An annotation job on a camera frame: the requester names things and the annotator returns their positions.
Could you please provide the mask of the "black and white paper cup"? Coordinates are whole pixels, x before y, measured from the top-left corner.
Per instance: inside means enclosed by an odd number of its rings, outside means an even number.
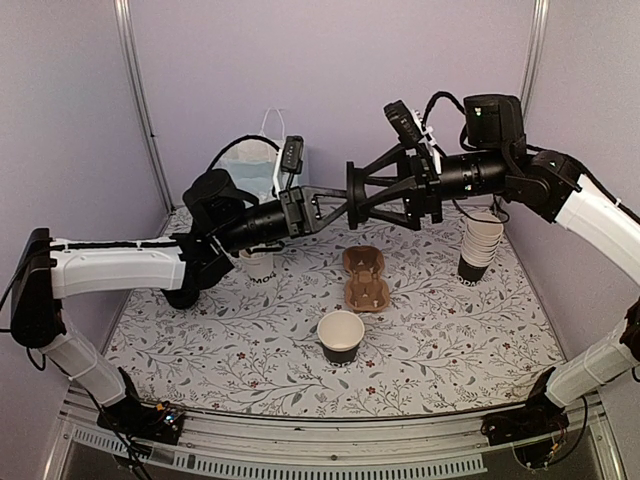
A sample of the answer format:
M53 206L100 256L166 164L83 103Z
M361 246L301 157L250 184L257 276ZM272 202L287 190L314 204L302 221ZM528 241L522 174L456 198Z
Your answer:
M332 366L342 367L355 361L365 325L358 315L337 310L319 321L317 335L326 360Z

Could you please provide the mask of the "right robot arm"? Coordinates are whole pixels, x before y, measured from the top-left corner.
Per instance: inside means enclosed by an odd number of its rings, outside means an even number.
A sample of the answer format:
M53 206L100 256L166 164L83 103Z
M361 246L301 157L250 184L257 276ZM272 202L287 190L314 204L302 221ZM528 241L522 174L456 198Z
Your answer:
M497 195L578 235L639 279L638 216L579 160L529 145L517 97L479 94L454 104L465 117L460 155L439 152L426 117L402 101L385 106L398 143L363 168L347 164L350 228L377 219L418 230L425 216L441 222L445 201Z

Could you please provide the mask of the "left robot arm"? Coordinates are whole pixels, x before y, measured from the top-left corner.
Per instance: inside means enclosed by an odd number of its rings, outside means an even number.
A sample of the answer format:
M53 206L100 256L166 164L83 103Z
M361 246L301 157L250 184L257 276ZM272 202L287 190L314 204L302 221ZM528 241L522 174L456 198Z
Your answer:
M316 233L347 211L319 211L322 197L347 199L345 190L287 186L262 203L239 189L223 169L209 169L184 193L189 232L148 240L71 241L34 229L2 299L11 304L9 333L16 343L48 357L84 387L128 434L148 426L126 375L63 318L63 299L101 291L159 289L177 309L216 285L233 264L230 254Z

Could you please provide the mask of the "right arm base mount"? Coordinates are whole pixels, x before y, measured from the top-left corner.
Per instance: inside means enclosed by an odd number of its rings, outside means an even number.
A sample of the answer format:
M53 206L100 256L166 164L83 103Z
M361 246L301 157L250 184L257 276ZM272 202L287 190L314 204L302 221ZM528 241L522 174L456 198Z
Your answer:
M560 431L568 426L569 420L563 408L525 405L485 415L480 431L488 438L489 444L495 446Z

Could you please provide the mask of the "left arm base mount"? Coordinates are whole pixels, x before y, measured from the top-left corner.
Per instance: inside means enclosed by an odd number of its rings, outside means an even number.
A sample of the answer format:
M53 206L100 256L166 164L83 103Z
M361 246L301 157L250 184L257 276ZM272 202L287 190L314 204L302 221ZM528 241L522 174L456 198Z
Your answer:
M158 443L177 445L184 426L184 410L169 402L146 406L125 398L102 407L97 425L123 435Z

